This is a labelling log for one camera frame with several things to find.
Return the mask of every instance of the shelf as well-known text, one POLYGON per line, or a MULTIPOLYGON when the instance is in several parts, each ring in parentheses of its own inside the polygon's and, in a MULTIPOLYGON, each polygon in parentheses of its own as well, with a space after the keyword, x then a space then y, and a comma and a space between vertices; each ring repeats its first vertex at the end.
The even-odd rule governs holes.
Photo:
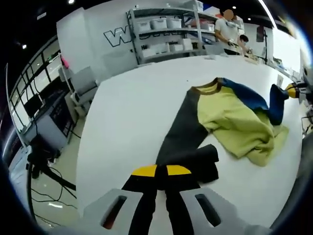
MULTIPOLYGON (((150 16, 170 16, 170 15, 184 15, 194 16, 192 9, 177 8, 177 7, 163 7, 163 8, 139 8, 133 9, 134 16, 136 18, 150 17, 150 16)), ((205 14, 204 12, 198 12, 199 18, 206 20, 216 21, 218 18, 213 15, 205 14)))
POLYGON ((198 12, 198 15, 199 15, 199 18, 203 18, 206 20, 214 21, 214 22, 219 19, 216 16, 205 14, 204 12, 198 12))
MULTIPOLYGON (((166 33, 166 32, 197 32, 198 30, 196 28, 164 28, 164 29, 153 29, 145 32, 139 32, 139 35, 149 35, 149 34, 157 34, 157 33, 166 33)), ((202 33, 212 34, 214 35, 214 32, 201 29, 202 33)))
POLYGON ((191 9, 163 7, 163 8, 138 8, 133 9, 136 18, 150 17, 150 16, 168 16, 168 15, 193 15, 194 11, 191 9))
POLYGON ((149 56, 149 57, 143 57, 142 60, 146 61, 146 60, 151 60, 151 59, 155 59, 155 58, 159 58, 159 57, 163 57, 163 56, 178 55, 178 54, 185 54, 185 53, 192 53, 192 52, 202 52, 202 51, 205 51, 205 50, 203 50, 203 49, 194 49, 194 50, 171 51, 171 52, 166 52, 166 53, 152 55, 152 56, 149 56))

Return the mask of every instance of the white tabletop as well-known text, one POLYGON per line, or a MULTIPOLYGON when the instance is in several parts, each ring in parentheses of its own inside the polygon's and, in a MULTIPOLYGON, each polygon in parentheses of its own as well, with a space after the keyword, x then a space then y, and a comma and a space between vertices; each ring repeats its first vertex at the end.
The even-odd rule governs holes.
MULTIPOLYGON (((191 86, 225 77, 252 88, 269 103, 270 87, 277 82, 278 74, 241 56, 217 56, 216 60, 198 56, 148 65, 102 82, 89 110, 78 153, 80 213, 110 189, 121 188, 134 169, 155 163, 191 86)), ((292 81, 281 75, 284 88, 292 81)), ((213 135, 201 144, 213 144, 220 159, 216 163, 219 179, 202 187, 213 189, 234 204, 239 216, 250 224, 269 227, 292 189, 302 143, 298 99, 286 100, 283 125, 289 128, 286 143, 266 167, 256 166, 247 158, 235 160, 213 135)))

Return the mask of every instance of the white storage box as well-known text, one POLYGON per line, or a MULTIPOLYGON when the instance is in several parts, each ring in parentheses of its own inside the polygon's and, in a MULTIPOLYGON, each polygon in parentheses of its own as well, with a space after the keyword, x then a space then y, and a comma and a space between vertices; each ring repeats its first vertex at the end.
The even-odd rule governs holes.
POLYGON ((181 19, 167 19, 167 27, 168 28, 181 28, 181 19))
POLYGON ((191 44, 190 38, 182 38, 179 40, 179 44, 191 44))
POLYGON ((164 29, 167 28, 166 18, 157 18, 151 20, 152 29, 164 29))
POLYGON ((140 21, 137 23, 139 32, 145 32, 151 30, 150 21, 140 21))
POLYGON ((192 44, 190 44, 190 45, 184 44, 183 47, 184 47, 184 50, 193 50, 192 44))
POLYGON ((156 54, 156 51, 153 50, 152 48, 148 48, 145 50, 142 50, 142 56, 143 57, 149 57, 149 56, 153 56, 156 54))
POLYGON ((190 1, 187 1, 187 2, 185 2, 181 7, 182 7, 182 8, 187 8, 187 9, 193 10, 193 9, 194 9, 194 5, 196 5, 197 10, 198 10, 199 12, 202 12, 202 11, 203 11, 203 3, 200 2, 200 1, 197 1, 197 0, 190 0, 190 1))
POLYGON ((192 43, 190 38, 182 38, 179 41, 179 44, 182 44, 184 47, 184 50, 192 50, 192 43))
POLYGON ((170 52, 170 45, 168 43, 151 45, 150 48, 153 49, 156 52, 156 54, 170 52))
POLYGON ((184 46, 181 45, 181 44, 173 44, 173 45, 170 45, 170 51, 182 51, 184 50, 184 46))
POLYGON ((212 23, 201 23, 200 28, 214 33, 215 25, 212 23))

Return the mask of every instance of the chair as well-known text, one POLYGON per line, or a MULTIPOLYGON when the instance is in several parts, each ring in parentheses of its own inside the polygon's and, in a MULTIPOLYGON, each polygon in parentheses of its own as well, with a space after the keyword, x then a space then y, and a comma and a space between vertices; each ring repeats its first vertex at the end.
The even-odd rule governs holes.
POLYGON ((225 53, 221 43, 217 42, 212 45, 204 45, 207 55, 220 55, 225 53))
POLYGON ((88 112, 98 86, 90 66, 73 74, 71 78, 75 92, 70 96, 76 106, 88 112))

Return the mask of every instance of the window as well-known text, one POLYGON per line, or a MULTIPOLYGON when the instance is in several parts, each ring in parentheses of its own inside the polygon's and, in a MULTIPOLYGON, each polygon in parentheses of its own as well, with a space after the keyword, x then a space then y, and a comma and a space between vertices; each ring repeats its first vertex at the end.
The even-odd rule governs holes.
POLYGON ((59 41, 56 40, 44 50, 44 59, 49 61, 53 59, 53 55, 60 50, 59 41))
POLYGON ((49 85, 48 76, 43 70, 35 79, 31 82, 31 87, 33 88, 34 93, 41 92, 47 85, 49 85))
POLYGON ((29 77, 33 76, 33 73, 35 73, 42 65, 44 64, 41 55, 37 56, 36 59, 31 63, 31 66, 27 69, 27 73, 29 77))
POLYGON ((289 34, 273 29, 275 58, 281 59, 287 69, 300 72, 300 43, 289 34))
POLYGON ((23 104, 27 103, 34 94, 40 93, 46 86, 48 86, 50 83, 49 78, 53 81, 59 76, 61 62, 58 57, 55 58, 59 51, 59 42, 56 40, 43 51, 40 51, 35 60, 25 67, 26 72, 19 77, 17 87, 12 93, 10 102, 13 121, 19 131, 22 131, 23 128, 30 124, 30 118, 23 104), (46 62, 48 61, 49 64, 44 70, 37 74, 36 77, 34 77, 34 74, 39 72, 38 69, 43 68, 43 59, 46 62), (28 79, 32 80, 32 82, 26 87, 28 79))
POLYGON ((48 66, 47 70, 50 76, 51 81, 56 79, 59 76, 59 68, 61 68, 62 64, 60 58, 55 58, 48 66))

